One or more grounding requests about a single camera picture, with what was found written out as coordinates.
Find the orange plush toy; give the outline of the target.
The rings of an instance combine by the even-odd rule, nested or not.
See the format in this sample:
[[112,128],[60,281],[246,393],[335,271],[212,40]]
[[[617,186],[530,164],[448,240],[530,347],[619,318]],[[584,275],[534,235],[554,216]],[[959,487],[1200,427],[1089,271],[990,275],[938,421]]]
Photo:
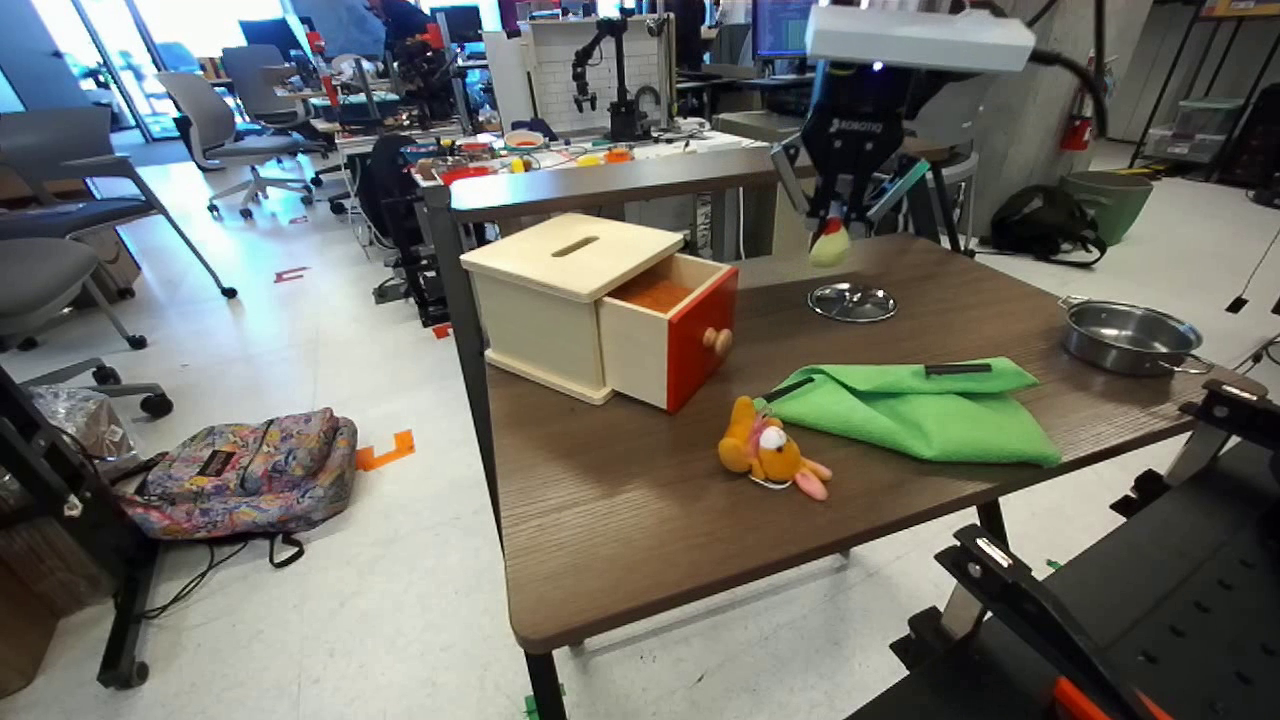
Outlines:
[[791,431],[754,394],[733,401],[716,459],[733,474],[748,474],[760,487],[800,487],[808,499],[825,499],[832,478],[832,467],[806,454]]

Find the steel pot lid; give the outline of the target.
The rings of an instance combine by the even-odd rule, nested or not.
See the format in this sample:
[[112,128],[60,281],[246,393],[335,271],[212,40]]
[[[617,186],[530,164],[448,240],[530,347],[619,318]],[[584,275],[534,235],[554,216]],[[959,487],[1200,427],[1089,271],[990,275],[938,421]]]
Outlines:
[[852,281],[812,288],[808,308],[841,323],[885,323],[896,314],[896,300],[885,288]]

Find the steel pot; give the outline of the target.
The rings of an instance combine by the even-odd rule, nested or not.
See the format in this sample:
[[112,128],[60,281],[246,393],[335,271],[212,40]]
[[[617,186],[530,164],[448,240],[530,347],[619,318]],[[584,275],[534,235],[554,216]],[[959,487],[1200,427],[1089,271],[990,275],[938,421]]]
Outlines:
[[1161,308],[1120,300],[1067,300],[1059,347],[1114,374],[1206,371],[1206,334]]

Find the wooden box with red drawer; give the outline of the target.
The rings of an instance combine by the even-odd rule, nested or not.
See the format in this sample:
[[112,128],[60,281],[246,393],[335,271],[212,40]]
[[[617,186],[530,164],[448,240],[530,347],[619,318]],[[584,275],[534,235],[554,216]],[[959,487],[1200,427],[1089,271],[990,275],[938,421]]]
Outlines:
[[485,360],[584,402],[681,412],[727,360],[740,271],[668,227],[559,212],[460,256]]

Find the orange floor tape marker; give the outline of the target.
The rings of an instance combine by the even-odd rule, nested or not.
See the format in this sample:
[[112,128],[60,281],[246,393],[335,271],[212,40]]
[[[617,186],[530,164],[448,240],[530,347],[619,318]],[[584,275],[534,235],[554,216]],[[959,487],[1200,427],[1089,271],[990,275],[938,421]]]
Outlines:
[[390,447],[374,447],[374,444],[356,447],[356,467],[376,471],[376,467],[398,464],[414,450],[415,450],[415,437],[414,437],[414,427],[399,427],[399,431],[391,431]]

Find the green cloth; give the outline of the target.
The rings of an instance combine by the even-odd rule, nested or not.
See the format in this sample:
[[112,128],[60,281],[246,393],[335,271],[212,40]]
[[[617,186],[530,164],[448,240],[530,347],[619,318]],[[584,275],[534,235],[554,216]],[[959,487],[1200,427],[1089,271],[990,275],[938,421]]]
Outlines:
[[1059,447],[1021,402],[1037,383],[1010,355],[931,362],[806,362],[766,393],[784,425],[928,464],[1037,464]]

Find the colourful backpack on floor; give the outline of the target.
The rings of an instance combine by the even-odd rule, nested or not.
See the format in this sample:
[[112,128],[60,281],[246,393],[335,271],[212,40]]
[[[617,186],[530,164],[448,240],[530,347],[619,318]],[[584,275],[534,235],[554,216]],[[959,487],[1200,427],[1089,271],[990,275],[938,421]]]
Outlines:
[[160,544],[298,541],[356,493],[356,425],[334,408],[207,425],[112,483]]

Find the black bag on floor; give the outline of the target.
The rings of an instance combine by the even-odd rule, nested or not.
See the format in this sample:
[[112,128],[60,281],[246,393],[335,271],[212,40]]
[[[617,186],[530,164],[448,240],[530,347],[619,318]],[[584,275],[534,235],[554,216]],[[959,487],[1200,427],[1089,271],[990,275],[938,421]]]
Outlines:
[[1013,193],[991,212],[986,242],[1065,267],[1098,267],[1110,256],[1098,216],[1059,183]]

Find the red fire extinguisher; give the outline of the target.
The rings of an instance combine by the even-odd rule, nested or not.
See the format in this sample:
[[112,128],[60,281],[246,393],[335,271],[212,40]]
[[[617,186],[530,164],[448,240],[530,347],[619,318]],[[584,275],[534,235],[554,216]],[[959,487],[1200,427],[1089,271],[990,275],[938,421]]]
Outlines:
[[1089,151],[1089,144],[1092,144],[1092,94],[1089,94],[1089,87],[1082,83],[1075,92],[1071,92],[1071,105],[1067,105],[1067,118],[1065,118],[1065,128],[1059,128],[1059,151]]

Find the black orange clamp near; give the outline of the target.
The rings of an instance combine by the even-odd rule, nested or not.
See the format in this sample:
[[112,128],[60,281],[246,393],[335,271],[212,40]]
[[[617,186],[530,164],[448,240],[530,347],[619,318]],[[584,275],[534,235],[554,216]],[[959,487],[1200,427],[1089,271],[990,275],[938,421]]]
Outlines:
[[959,527],[938,550],[938,562],[1057,666],[1050,688],[1057,720],[1174,720],[1164,702],[1106,659],[1083,622],[986,527]]

